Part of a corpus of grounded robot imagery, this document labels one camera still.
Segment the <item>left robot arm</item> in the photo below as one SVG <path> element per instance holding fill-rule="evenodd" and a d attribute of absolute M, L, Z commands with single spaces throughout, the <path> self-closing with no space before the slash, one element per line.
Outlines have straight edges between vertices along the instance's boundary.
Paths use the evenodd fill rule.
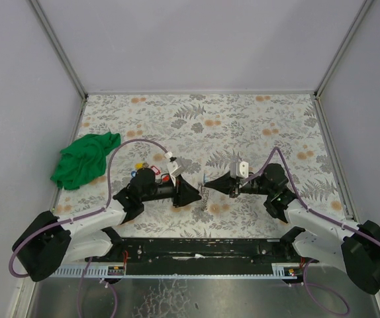
<path fill-rule="evenodd" d="M 65 263 L 105 257 L 120 243 L 113 228 L 139 216 L 145 202 L 163 199 L 170 199 L 174 207 L 184 207 L 200 200 L 201 195 L 182 176 L 163 181 L 156 179 L 151 169 L 142 168 L 124 188 L 110 196 L 106 207 L 65 217 L 41 212 L 13 244 L 9 271 L 14 277 L 21 276 L 13 268 L 18 260 L 25 270 L 23 277 L 40 282 Z"/>

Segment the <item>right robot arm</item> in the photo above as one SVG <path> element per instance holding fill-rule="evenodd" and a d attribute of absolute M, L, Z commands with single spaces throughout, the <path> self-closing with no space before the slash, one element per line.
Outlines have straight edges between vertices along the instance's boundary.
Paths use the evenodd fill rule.
<path fill-rule="evenodd" d="M 258 176 L 232 170 L 205 187 L 232 198 L 264 195 L 268 214 L 290 225 L 289 241 L 299 256 L 333 266 L 362 291 L 376 294 L 380 290 L 380 226 L 313 211 L 302 202 L 287 172 L 276 163 L 266 165 Z"/>

